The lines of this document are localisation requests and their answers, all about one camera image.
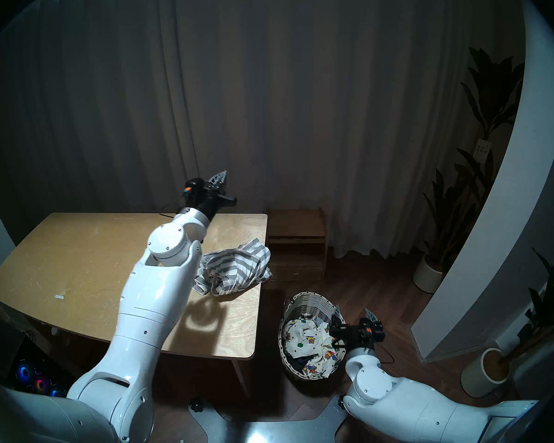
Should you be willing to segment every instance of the white sticker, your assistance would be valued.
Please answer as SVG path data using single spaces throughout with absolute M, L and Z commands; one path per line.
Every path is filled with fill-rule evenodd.
M 474 154 L 472 156 L 474 157 L 474 160 L 484 165 L 489 151 L 490 151 L 490 141 L 479 139 L 478 143 L 476 144 L 476 149 L 474 150 Z

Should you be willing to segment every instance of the colorful light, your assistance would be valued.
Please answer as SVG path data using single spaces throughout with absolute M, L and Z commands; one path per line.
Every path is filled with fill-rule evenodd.
M 22 360 L 16 368 L 16 379 L 21 383 L 30 384 L 35 378 L 35 369 L 30 362 Z
M 66 391 L 64 389 L 60 389 L 58 386 L 54 386 L 49 395 L 52 397 L 65 397 Z
M 51 389 L 51 382 L 49 381 L 49 378 L 45 376 L 44 374 L 38 374 L 35 378 L 35 382 L 33 383 L 33 390 L 36 394 L 47 394 L 49 393 Z

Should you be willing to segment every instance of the potted plant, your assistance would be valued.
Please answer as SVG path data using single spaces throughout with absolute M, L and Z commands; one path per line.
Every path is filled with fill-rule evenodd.
M 499 349 L 489 348 L 464 368 L 461 384 L 464 391 L 472 397 L 482 397 L 507 381 L 511 361 L 546 340 L 554 339 L 554 265 L 550 265 L 535 249 L 533 251 L 548 271 L 544 296 L 541 297 L 537 291 L 529 289 L 533 312 L 531 309 L 526 311 L 529 323 L 517 334 L 519 344 L 509 354 L 503 356 Z
M 415 285 L 427 293 L 434 293 L 439 287 L 444 272 L 464 245 L 477 215 L 476 204 L 470 203 L 471 189 L 464 199 L 462 197 L 467 187 L 476 184 L 475 178 L 469 173 L 466 176 L 458 172 L 455 184 L 445 189 L 443 176 L 439 170 L 435 172 L 433 200 L 423 193 L 435 221 L 435 240 L 432 244 L 424 241 L 428 251 L 412 277 Z
M 474 117 L 484 129 L 484 140 L 489 141 L 490 133 L 502 123 L 514 124 L 512 117 L 517 114 L 519 98 L 521 97 L 522 78 L 524 76 L 524 63 L 512 68 L 513 57 L 505 58 L 500 63 L 493 63 L 488 54 L 482 49 L 470 47 L 470 54 L 474 59 L 476 68 L 468 68 L 476 89 L 478 91 L 478 102 L 470 88 L 461 83 L 468 103 L 472 108 Z M 507 106 L 509 98 L 515 92 L 515 101 Z

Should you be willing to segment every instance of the wooden table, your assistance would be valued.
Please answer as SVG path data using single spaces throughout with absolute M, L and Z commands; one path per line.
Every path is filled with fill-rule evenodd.
M 110 341 L 127 277 L 152 230 L 170 221 L 159 214 L 51 214 L 0 266 L 0 302 L 51 326 Z M 264 244 L 266 226 L 265 214 L 217 214 L 203 252 L 254 238 Z M 162 350 L 231 359 L 249 395 L 237 361 L 255 353 L 259 294 L 260 285 L 222 297 L 191 291 Z

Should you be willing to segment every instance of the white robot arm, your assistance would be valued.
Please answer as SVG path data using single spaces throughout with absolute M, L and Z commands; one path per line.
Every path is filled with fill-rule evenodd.
M 188 207 L 152 232 L 127 279 L 107 353 L 68 392 L 106 418 L 122 441 L 147 441 L 151 434 L 151 384 L 162 344 L 187 304 L 211 219 L 236 203 L 224 196 L 225 179 L 224 171 L 187 182 Z
M 383 328 L 362 319 L 343 327 L 351 348 L 345 365 L 353 384 L 341 405 L 355 418 L 399 441 L 419 443 L 478 443 L 498 441 L 507 426 L 535 401 L 502 402 L 488 408 L 462 405 L 430 386 L 383 371 L 373 350 L 374 334 Z M 331 328 L 333 336 L 340 326 Z
M 154 425 L 151 384 L 162 344 L 187 303 L 213 216 L 236 199 L 224 195 L 226 172 L 187 182 L 187 207 L 148 238 L 119 302 L 115 334 L 102 360 L 70 388 L 67 398 L 5 390 L 11 414 L 29 441 L 148 441 Z M 358 326 L 333 318 L 331 335 L 347 348 L 353 384 L 340 405 L 380 432 L 405 442 L 497 441 L 534 401 L 489 408 L 461 405 L 432 387 L 388 375 L 373 351 L 383 339 L 379 321 Z

